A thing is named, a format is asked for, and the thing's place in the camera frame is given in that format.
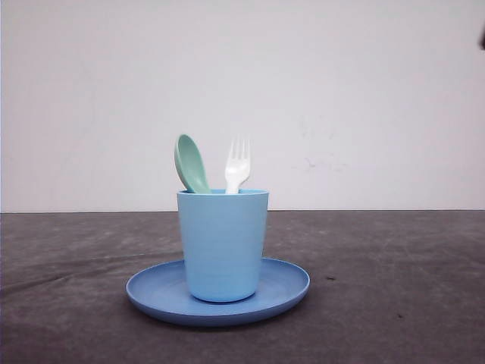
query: cup rim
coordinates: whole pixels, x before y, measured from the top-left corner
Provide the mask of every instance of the cup rim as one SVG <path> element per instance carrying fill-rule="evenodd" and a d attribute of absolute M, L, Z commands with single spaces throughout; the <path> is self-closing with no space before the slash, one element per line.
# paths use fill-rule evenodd
<path fill-rule="evenodd" d="M 255 196 L 255 195 L 266 195 L 269 194 L 266 190 L 252 189 L 252 188 L 242 188 L 239 191 L 242 193 L 226 194 L 224 188 L 211 188 L 212 193 L 192 193 L 188 190 L 182 190 L 177 192 L 177 195 L 192 195 L 192 196 L 232 196 L 232 197 L 242 197 L 242 196 Z"/>

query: spoon bowl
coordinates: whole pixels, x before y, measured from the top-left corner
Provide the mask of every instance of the spoon bowl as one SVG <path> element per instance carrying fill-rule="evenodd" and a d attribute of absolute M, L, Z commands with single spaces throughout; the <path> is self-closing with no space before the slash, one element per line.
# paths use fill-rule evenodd
<path fill-rule="evenodd" d="M 175 143 L 175 168 L 180 180 L 191 193 L 211 193 L 205 177 L 204 164 L 199 149 L 186 134 Z"/>

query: fork handle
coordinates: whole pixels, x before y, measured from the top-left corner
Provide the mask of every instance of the fork handle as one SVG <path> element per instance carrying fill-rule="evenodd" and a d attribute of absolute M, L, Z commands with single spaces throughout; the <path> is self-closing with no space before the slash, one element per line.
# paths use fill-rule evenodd
<path fill-rule="evenodd" d="M 227 182 L 226 194 L 227 195 L 235 195 L 237 193 L 239 193 L 239 184 Z"/>

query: saucer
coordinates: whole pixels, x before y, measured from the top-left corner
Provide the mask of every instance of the saucer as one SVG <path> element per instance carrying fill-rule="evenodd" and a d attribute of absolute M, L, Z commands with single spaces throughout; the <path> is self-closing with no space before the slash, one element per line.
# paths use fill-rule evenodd
<path fill-rule="evenodd" d="M 307 293 L 308 273 L 297 265 L 263 258 L 256 292 L 240 301 L 211 303 L 193 297 L 183 260 L 136 273 L 127 283 L 130 301 L 156 319 L 187 326 L 231 326 L 256 322 L 291 309 Z"/>

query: plate rim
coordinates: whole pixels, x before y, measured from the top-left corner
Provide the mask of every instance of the plate rim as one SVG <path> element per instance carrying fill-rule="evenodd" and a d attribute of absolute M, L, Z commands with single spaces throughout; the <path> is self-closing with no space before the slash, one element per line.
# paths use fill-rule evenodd
<path fill-rule="evenodd" d="M 153 269 L 153 268 L 158 267 L 158 266 L 161 266 L 161 265 L 168 265 L 168 264 L 175 264 L 175 263 L 183 263 L 185 261 L 185 259 L 178 259 L 178 260 L 170 260 L 169 262 L 162 262 L 162 263 L 158 263 L 158 264 L 155 264 L 155 265 L 151 265 L 151 266 L 149 266 L 147 268 L 142 269 L 141 271 L 138 271 L 137 273 L 135 273 L 134 275 L 132 275 L 130 277 L 130 279 L 128 280 L 128 282 L 125 285 L 125 290 L 127 292 L 128 297 L 130 298 L 130 301 L 132 301 L 132 303 L 136 303 L 138 305 L 144 306 L 147 309 L 151 309 L 151 310 L 154 310 L 154 311 L 157 311 L 157 312 L 161 312 L 161 313 L 164 313 L 164 314 L 168 314 L 168 315 L 177 315 L 177 316 L 182 316 L 182 317 L 196 317 L 196 318 L 231 317 L 231 316 L 239 316 L 239 315 L 249 315 L 249 314 L 252 314 L 252 313 L 255 313 L 255 312 L 264 312 L 264 311 L 269 310 L 269 309 L 272 310 L 272 309 L 276 309 L 276 308 L 278 308 L 280 306 L 286 305 L 287 303 L 292 302 L 292 301 L 294 301 L 294 300 L 296 300 L 298 298 L 301 298 L 302 299 L 306 295 L 306 293 L 307 293 L 307 291 L 308 291 L 308 289 L 310 287 L 310 275 L 308 274 L 308 272 L 305 269 L 303 269 L 302 267 L 300 267 L 299 265 L 297 265 L 295 263 L 291 263 L 291 262 L 288 262 L 288 261 L 282 260 L 282 259 L 268 258 L 268 257 L 263 256 L 263 257 L 261 257 L 261 260 L 268 260 L 268 261 L 274 261 L 274 262 L 283 263 L 283 264 L 286 264 L 286 265 L 291 265 L 293 268 L 296 268 L 300 272 L 303 273 L 303 275 L 306 277 L 306 285 L 301 290 L 299 290 L 298 293 L 292 295 L 288 300 L 285 300 L 284 302 L 282 302 L 282 303 L 280 303 L 278 305 L 270 306 L 270 307 L 264 307 L 264 308 L 261 308 L 261 309 L 256 309 L 256 310 L 248 311 L 248 312 L 217 314 L 217 315 L 213 315 L 213 314 L 210 314 L 210 315 L 198 315 L 198 314 L 196 314 L 196 315 L 194 315 L 194 314 L 182 313 L 182 312 L 172 312 L 172 311 L 167 311 L 167 310 L 164 310 L 164 309 L 159 309 L 159 308 L 156 308 L 154 306 L 147 305 L 145 303 L 141 303 L 139 300 L 136 300 L 135 299 L 134 295 L 130 292 L 129 286 L 130 286 L 130 282 L 137 275 L 140 275 L 140 274 L 142 274 L 145 271 L 148 271 L 150 269 Z"/>

